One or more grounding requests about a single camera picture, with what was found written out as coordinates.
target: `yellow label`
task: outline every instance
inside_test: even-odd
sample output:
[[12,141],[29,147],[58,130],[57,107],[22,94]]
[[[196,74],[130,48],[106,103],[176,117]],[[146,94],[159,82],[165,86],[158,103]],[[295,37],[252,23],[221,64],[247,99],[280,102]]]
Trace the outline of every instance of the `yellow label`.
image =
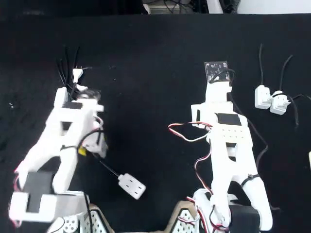
[[80,147],[78,152],[79,152],[80,155],[86,156],[86,149],[84,147]]

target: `cable connector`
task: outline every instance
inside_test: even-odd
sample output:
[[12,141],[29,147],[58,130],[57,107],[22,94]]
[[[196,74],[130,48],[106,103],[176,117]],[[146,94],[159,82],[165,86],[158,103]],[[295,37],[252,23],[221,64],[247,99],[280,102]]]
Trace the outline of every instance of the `cable connector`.
[[283,115],[286,113],[287,106],[291,103],[287,100],[286,95],[282,95],[282,91],[276,91],[272,95],[272,104],[270,107],[270,112],[278,115]]
[[268,109],[272,103],[270,89],[264,85],[259,85],[255,89],[255,108]]
[[82,69],[72,69],[73,83],[78,83],[79,78],[83,75]]
[[136,200],[138,200],[146,190],[146,186],[144,186],[130,174],[125,173],[124,175],[120,175],[118,180],[119,186]]

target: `white robotic arm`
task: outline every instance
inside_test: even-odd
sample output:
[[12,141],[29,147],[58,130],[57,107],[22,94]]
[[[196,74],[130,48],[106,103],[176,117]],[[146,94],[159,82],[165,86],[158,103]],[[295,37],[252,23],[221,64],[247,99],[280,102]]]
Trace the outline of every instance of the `white robotic arm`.
[[[229,79],[208,82],[206,101],[191,106],[192,122],[198,120],[197,113],[200,111],[199,121],[212,125],[207,135],[207,142],[210,143],[213,169],[211,197],[207,198],[207,190],[199,189],[194,193],[193,199],[206,218],[209,232],[215,228],[212,223],[218,223],[230,230],[234,222],[232,218],[241,217],[241,212],[244,211],[239,209],[236,213],[237,211],[230,206],[233,203],[230,202],[231,196],[227,192],[231,181],[235,181],[241,185],[252,207],[258,212],[259,229],[268,231],[272,227],[269,202],[255,165],[247,119],[235,113],[232,102],[227,100],[227,94],[231,89]],[[205,127],[202,124],[193,124],[193,126]]]
[[[20,189],[12,195],[11,220],[51,222],[86,211],[83,193],[68,191],[78,162],[77,147],[81,145],[104,158],[107,145],[102,132],[91,134],[81,143],[87,133],[103,129],[97,113],[104,111],[98,104],[100,94],[83,89],[73,101],[68,101],[65,87],[57,90],[42,135],[15,170]],[[61,162],[56,174],[40,172],[52,157],[59,157]]]

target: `black cloth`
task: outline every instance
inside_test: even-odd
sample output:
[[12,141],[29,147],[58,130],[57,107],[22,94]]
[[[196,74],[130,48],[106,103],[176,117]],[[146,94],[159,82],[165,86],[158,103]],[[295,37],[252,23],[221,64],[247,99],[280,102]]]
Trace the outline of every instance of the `black cloth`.
[[[277,116],[254,108],[260,83],[258,50],[264,43],[264,84],[279,85],[281,67],[293,54],[284,92],[310,94],[311,15],[180,15],[41,19],[0,23],[0,229],[13,232],[7,218],[13,170],[38,140],[61,81],[55,59],[64,45],[81,46],[83,84],[102,91],[106,161],[144,183],[134,200],[115,176],[92,158],[79,158],[70,185],[98,205],[116,232],[163,230],[174,206],[201,187],[193,162],[208,151],[205,141],[187,143],[171,134],[172,122],[188,122],[190,105],[205,101],[205,61],[228,61],[236,71],[232,95],[269,144],[259,174],[273,212],[272,232],[309,229],[311,103],[300,98],[300,126],[294,112]],[[191,126],[188,137],[203,132]],[[252,132],[255,157],[264,145]],[[210,184],[210,161],[199,166]],[[19,232],[44,232],[46,224],[24,223]]]

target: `white wall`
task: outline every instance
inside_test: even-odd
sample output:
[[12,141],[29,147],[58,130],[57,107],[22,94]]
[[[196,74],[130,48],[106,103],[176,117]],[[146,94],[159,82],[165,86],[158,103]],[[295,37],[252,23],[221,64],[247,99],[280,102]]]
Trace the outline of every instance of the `white wall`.
[[239,14],[311,13],[311,0],[241,0]]

